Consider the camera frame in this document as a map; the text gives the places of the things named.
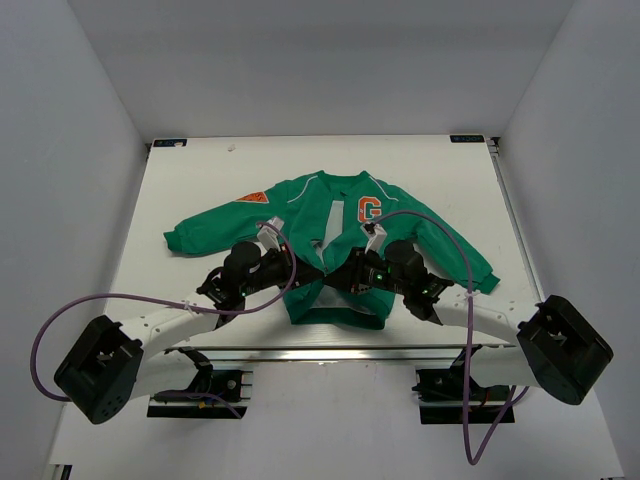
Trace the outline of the green zip-up jacket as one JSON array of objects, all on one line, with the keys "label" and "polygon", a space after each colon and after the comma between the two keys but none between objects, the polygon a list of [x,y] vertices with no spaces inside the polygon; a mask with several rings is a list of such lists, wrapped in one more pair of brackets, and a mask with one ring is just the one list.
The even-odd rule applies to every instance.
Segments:
[{"label": "green zip-up jacket", "polygon": [[383,219],[386,240],[409,240],[461,286],[483,294],[499,283],[490,263],[434,211],[400,187],[363,171],[336,176],[318,171],[283,180],[271,188],[179,222],[164,235],[168,249],[204,256],[256,238],[259,223],[283,220],[296,256],[326,274],[337,270],[367,238],[361,226]]}]

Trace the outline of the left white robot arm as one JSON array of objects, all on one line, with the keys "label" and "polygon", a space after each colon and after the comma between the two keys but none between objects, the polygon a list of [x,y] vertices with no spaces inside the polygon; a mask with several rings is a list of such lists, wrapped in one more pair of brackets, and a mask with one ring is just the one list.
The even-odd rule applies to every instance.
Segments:
[{"label": "left white robot arm", "polygon": [[245,314],[249,295],[271,287],[299,288],[323,276],[283,245],[262,252],[241,242],[184,300],[157,300],[157,311],[133,319],[101,315],[91,320],[57,368],[54,382],[95,425],[146,395],[161,402],[219,405],[238,417],[239,381],[217,374],[188,340]]}]

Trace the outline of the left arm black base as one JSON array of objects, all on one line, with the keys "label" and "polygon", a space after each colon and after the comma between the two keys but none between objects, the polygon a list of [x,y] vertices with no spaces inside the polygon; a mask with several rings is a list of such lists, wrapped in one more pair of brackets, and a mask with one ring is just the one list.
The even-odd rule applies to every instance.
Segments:
[{"label": "left arm black base", "polygon": [[242,419],[252,396],[253,371],[210,360],[193,347],[168,350],[146,365],[153,389],[149,418]]}]

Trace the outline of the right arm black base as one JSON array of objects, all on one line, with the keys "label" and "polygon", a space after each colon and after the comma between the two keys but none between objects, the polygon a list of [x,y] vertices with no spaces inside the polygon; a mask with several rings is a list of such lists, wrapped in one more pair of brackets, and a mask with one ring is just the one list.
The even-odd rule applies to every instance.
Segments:
[{"label": "right arm black base", "polygon": [[[461,425],[463,421],[464,350],[451,366],[417,368],[417,395],[422,425]],[[468,417],[471,425],[490,425],[506,403],[510,388],[481,387],[470,380]]]}]

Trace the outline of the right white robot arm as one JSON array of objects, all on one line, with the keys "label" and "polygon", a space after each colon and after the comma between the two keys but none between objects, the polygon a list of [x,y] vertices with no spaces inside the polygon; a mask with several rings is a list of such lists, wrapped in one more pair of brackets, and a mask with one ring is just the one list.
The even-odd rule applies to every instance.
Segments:
[{"label": "right white robot arm", "polygon": [[521,386],[579,405],[614,357],[609,344],[567,299],[551,295],[533,304],[471,295],[429,272],[404,240],[392,242],[383,254],[353,248],[324,282],[356,295],[392,292],[422,321],[502,340],[498,347],[464,349],[451,364],[452,388],[466,399],[489,387]]}]

